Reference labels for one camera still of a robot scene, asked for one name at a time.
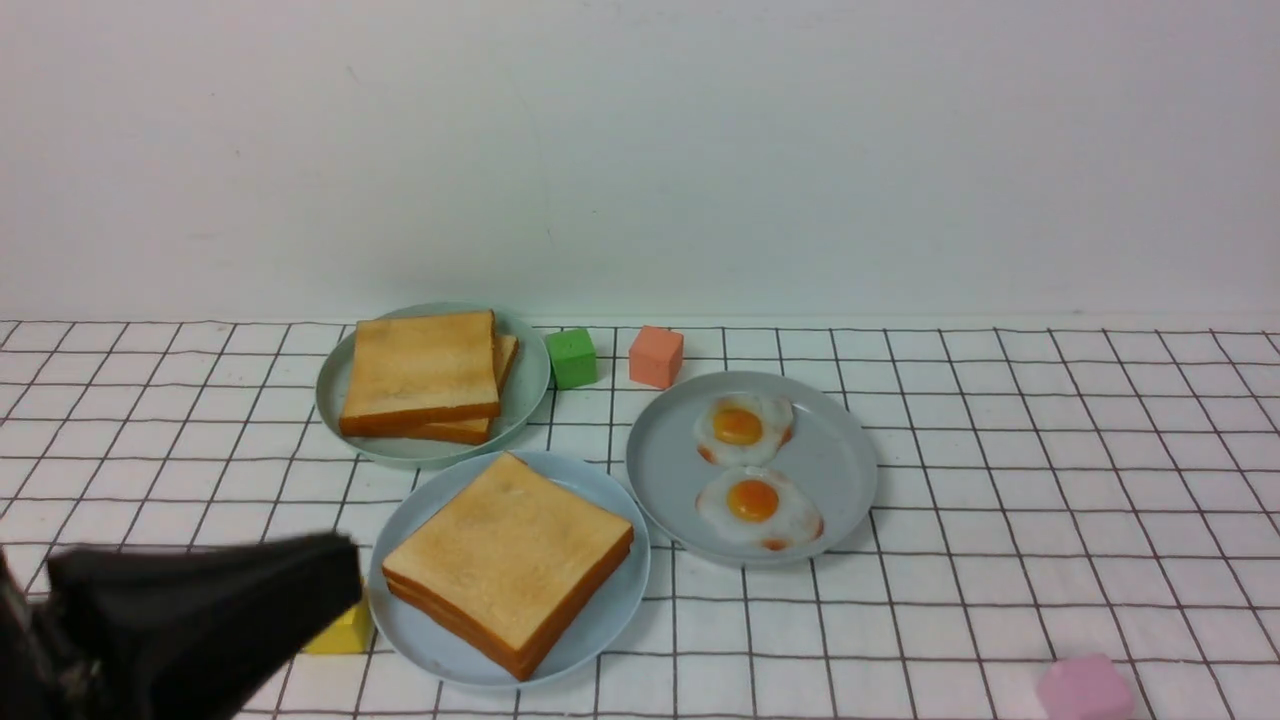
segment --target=stack of bread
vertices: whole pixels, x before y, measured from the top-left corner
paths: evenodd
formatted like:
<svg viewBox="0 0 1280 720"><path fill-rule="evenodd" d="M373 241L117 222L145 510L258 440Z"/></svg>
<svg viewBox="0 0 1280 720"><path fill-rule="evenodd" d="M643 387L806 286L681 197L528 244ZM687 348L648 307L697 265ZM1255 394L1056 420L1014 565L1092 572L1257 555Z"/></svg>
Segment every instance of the stack of bread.
<svg viewBox="0 0 1280 720"><path fill-rule="evenodd" d="M383 560L388 589L527 680L635 528L503 452Z"/></svg>
<svg viewBox="0 0 1280 720"><path fill-rule="evenodd" d="M355 342L342 434L489 441L520 352L492 310L365 320Z"/></svg>

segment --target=toy block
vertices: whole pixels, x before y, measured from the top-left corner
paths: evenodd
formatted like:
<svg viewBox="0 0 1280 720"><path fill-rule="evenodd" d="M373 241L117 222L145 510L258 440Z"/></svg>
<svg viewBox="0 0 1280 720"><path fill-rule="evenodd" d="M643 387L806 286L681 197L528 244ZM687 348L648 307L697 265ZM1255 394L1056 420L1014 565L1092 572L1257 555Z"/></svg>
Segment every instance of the toy block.
<svg viewBox="0 0 1280 720"><path fill-rule="evenodd" d="M1059 660L1036 694L1050 720L1128 720L1133 693L1106 655Z"/></svg>
<svg viewBox="0 0 1280 720"><path fill-rule="evenodd" d="M666 389L676 384L676 375L685 361L685 336L645 325L631 343L627 357L634 382Z"/></svg>
<svg viewBox="0 0 1280 720"><path fill-rule="evenodd" d="M570 389L599 379L595 370L595 345L591 333L582 328L547 336L547 354L552 357L556 387Z"/></svg>
<svg viewBox="0 0 1280 720"><path fill-rule="evenodd" d="M369 650L374 635L374 619L369 611L369 593L342 614L323 633L311 639L303 652L308 655L355 655Z"/></svg>

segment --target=orange cube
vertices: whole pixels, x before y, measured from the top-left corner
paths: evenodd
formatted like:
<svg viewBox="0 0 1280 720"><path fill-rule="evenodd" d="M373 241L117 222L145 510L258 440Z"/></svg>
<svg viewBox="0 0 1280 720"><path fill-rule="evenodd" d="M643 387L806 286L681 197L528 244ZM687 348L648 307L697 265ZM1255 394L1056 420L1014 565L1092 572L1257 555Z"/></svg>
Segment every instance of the orange cube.
<svg viewBox="0 0 1280 720"><path fill-rule="evenodd" d="M685 336L645 325L631 343L628 357L632 382L666 389L676 384L685 360Z"/></svg>

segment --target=egg white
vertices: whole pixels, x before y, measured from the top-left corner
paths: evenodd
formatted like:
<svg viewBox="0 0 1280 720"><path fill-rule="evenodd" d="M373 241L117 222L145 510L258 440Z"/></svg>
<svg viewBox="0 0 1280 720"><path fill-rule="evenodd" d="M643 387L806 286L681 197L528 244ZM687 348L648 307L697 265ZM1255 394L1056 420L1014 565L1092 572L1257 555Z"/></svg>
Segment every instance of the egg white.
<svg viewBox="0 0 1280 720"><path fill-rule="evenodd" d="M730 489L748 479L764 480L778 493L777 511L762 523L741 520L728 507ZM791 478L772 468L731 468L721 473L698 493L694 509L722 539L744 548L787 550L813 542L823 530L818 506Z"/></svg>
<svg viewBox="0 0 1280 720"><path fill-rule="evenodd" d="M712 420L717 411L726 407L741 407L759 418L763 427L760 439L751 445L730 445L717 439ZM727 395L712 402L707 411L698 416L694 424L694 439L698 441L701 456L716 465L724 468L764 465L778 454L794 421L791 401L785 397Z"/></svg>

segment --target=pink cube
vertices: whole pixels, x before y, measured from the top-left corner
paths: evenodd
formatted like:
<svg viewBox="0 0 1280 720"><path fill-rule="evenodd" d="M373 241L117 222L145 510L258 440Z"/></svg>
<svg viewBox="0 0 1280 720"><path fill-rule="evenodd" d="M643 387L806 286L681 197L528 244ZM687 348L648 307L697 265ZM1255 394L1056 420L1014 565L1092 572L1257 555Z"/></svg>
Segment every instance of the pink cube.
<svg viewBox="0 0 1280 720"><path fill-rule="evenodd" d="M627 359L634 382L668 388L676 383L685 359L685 336L645 325L631 343Z"/></svg>
<svg viewBox="0 0 1280 720"><path fill-rule="evenodd" d="M1133 693L1106 655L1059 660L1036 687L1050 720L1129 720Z"/></svg>

